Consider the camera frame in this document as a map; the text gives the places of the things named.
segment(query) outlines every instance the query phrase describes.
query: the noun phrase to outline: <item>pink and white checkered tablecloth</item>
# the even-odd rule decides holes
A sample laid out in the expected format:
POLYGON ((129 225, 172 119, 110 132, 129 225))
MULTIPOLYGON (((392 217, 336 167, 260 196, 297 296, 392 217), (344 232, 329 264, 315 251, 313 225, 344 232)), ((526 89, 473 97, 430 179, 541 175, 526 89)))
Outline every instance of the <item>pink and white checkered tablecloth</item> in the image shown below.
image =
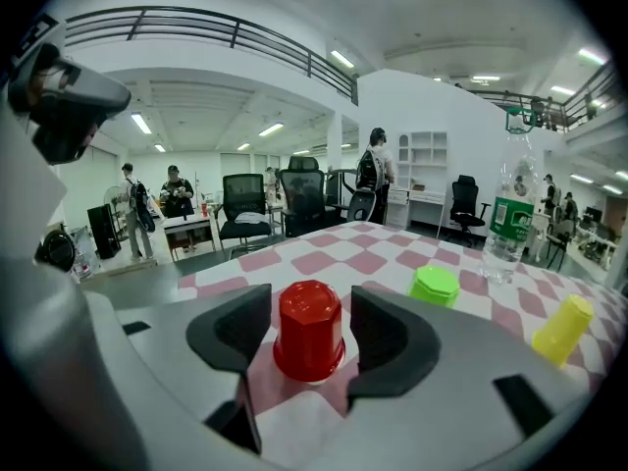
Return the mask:
POLYGON ((349 329, 352 286, 407 293, 415 269, 444 267, 460 281, 454 308, 490 319, 530 342, 570 293, 581 294, 596 316, 564 372, 593 390, 608 372, 624 338, 628 301, 595 284, 519 264, 511 285, 494 286, 478 275, 482 252, 423 235, 353 222, 289 239, 181 279, 180 299, 248 285, 271 283, 271 329, 250 369, 253 408, 263 457, 294 467, 310 458, 346 415, 345 390, 357 375, 358 348, 349 329), (279 295, 290 284, 315 279, 330 285, 342 301, 345 358, 336 373, 318 385, 287 378, 275 365, 273 340, 279 327, 279 295))

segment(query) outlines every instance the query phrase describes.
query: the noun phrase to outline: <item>plastic cup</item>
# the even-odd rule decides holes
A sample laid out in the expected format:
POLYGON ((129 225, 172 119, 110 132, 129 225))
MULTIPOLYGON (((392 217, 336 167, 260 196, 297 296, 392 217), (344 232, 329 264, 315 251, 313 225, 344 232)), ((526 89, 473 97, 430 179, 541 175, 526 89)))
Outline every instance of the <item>plastic cup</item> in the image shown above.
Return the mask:
POLYGON ((532 335, 532 348, 562 367, 594 316, 591 303, 579 294, 565 298, 546 324, 532 335))
POLYGON ((460 283, 454 274, 443 267, 426 265, 415 271, 408 295, 442 307, 453 307, 459 293, 460 283))
POLYGON ((319 281, 294 283, 279 299, 280 328, 273 346, 277 366, 301 382, 330 377, 344 356, 342 307, 319 281))

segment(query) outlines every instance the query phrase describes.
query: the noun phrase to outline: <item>black backpack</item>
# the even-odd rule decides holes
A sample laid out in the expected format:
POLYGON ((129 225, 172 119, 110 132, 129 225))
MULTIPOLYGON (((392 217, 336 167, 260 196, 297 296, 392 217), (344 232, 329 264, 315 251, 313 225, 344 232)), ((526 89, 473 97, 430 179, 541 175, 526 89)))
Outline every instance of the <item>black backpack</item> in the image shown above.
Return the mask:
POLYGON ((129 206, 135 210, 137 220, 142 228, 147 232, 155 232, 155 222, 148 210, 148 192, 142 182, 133 183, 127 179, 127 182, 131 184, 131 192, 129 193, 129 206))
POLYGON ((384 186, 385 171, 382 161, 367 149, 357 165, 356 188, 377 191, 384 186))

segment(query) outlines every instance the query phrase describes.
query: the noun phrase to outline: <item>metal railing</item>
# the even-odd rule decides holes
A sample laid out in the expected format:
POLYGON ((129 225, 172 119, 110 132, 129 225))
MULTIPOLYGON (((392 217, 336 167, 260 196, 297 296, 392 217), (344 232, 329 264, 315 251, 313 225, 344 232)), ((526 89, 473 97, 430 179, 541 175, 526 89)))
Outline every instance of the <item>metal railing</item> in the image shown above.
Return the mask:
MULTIPOLYGON (((511 107, 532 110, 537 115, 537 127, 546 128, 551 131, 567 132, 568 124, 563 105, 550 98, 496 90, 470 90, 469 92, 498 105, 498 107, 503 110, 507 110, 511 107)), ((527 115, 523 116, 525 124, 529 125, 531 123, 530 119, 531 118, 527 115)))
POLYGON ((191 37, 270 56, 358 104, 357 82, 319 54, 251 21, 188 7, 119 7, 67 19, 66 46, 155 37, 191 37))
MULTIPOLYGON (((626 99, 619 75, 610 62, 602 65, 564 103, 556 102, 551 98, 508 91, 471 90, 469 92, 491 101, 504 110, 512 106, 531 109, 537 114, 537 126, 559 132, 574 130, 594 119, 602 111, 609 110, 626 99)), ((530 124, 529 118, 524 117, 524 122, 530 124)))

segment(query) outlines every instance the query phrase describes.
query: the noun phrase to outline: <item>red cup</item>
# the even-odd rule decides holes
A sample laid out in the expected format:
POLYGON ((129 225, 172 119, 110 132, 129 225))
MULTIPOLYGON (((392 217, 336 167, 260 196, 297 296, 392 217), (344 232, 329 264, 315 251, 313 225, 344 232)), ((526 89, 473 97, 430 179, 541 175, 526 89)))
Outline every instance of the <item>red cup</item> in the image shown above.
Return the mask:
POLYGON ((273 353, 277 366, 301 382, 330 377, 344 356, 342 306, 319 281, 301 281, 279 297, 280 327, 273 353))

